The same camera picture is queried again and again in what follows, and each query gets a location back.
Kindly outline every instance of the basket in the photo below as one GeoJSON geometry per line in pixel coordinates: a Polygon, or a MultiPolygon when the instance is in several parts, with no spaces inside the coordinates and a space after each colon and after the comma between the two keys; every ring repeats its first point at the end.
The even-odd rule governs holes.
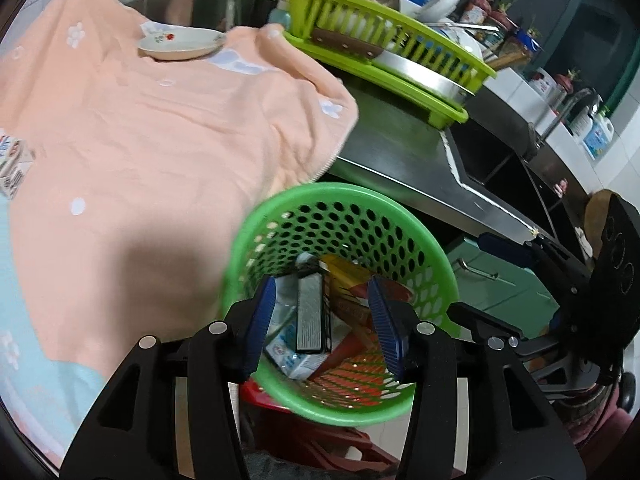
{"type": "Polygon", "coordinates": [[[366,79],[428,110],[427,122],[442,130],[464,123],[468,114],[364,57],[311,42],[314,28],[345,34],[381,46],[437,72],[476,93],[495,71],[464,48],[416,20],[370,0],[289,0],[291,27],[285,37],[311,57],[366,79]]]}
{"type": "MultiPolygon", "coordinates": [[[[458,299],[447,257],[406,209],[379,193],[349,184],[306,184],[259,206],[244,222],[225,274],[223,308],[250,297],[264,274],[282,272],[302,251],[357,258],[370,270],[415,292],[414,307],[452,336],[446,316],[458,299]]],[[[415,387],[398,384],[382,353],[364,352],[309,381],[293,381],[263,354],[255,381],[298,415],[334,426],[366,426],[410,409],[415,387]]]]}

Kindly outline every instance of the stainless steel countertop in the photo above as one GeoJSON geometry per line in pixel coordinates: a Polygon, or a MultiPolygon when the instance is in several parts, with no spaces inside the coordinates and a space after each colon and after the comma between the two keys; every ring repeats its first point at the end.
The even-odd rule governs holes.
{"type": "MultiPolygon", "coordinates": [[[[375,85],[339,75],[344,76],[345,86],[358,102],[360,119],[329,170],[331,174],[383,193],[473,236],[494,232],[523,243],[534,237],[524,224],[545,233],[495,197],[490,199],[509,213],[460,186],[449,167],[440,132],[426,124],[423,110],[375,85]]],[[[448,139],[455,152],[450,135],[448,139]]],[[[463,183],[482,192],[466,179],[460,162],[457,167],[463,183]]]]}

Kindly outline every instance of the gray fabric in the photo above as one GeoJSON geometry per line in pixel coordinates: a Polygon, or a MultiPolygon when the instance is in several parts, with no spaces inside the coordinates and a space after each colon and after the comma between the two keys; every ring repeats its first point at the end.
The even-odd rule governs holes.
{"type": "Polygon", "coordinates": [[[357,473],[325,471],[284,462],[260,452],[246,453],[244,461],[252,480],[382,480],[393,478],[397,469],[397,466],[391,466],[382,473],[372,470],[357,473]]]}

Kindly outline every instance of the peach blanket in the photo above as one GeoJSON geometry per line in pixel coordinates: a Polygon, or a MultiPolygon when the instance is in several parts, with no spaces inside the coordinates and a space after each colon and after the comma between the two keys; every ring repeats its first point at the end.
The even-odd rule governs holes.
{"type": "Polygon", "coordinates": [[[53,0],[0,64],[0,127],[35,162],[10,204],[44,354],[108,378],[140,336],[217,316],[243,219],[315,179],[357,119],[278,25],[235,28],[209,59],[156,62],[117,0],[53,0]]]}

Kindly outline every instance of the dish rack tray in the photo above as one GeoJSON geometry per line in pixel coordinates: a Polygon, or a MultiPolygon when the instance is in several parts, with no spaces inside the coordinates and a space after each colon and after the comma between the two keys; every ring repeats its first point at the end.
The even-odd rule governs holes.
{"type": "Polygon", "coordinates": [[[345,54],[311,41],[316,28],[365,41],[419,63],[472,93],[495,71],[448,38],[396,10],[370,0],[289,0],[289,43],[318,61],[381,86],[428,111],[427,122],[442,130],[464,123],[468,114],[415,84],[381,68],[365,57],[345,54]]]}

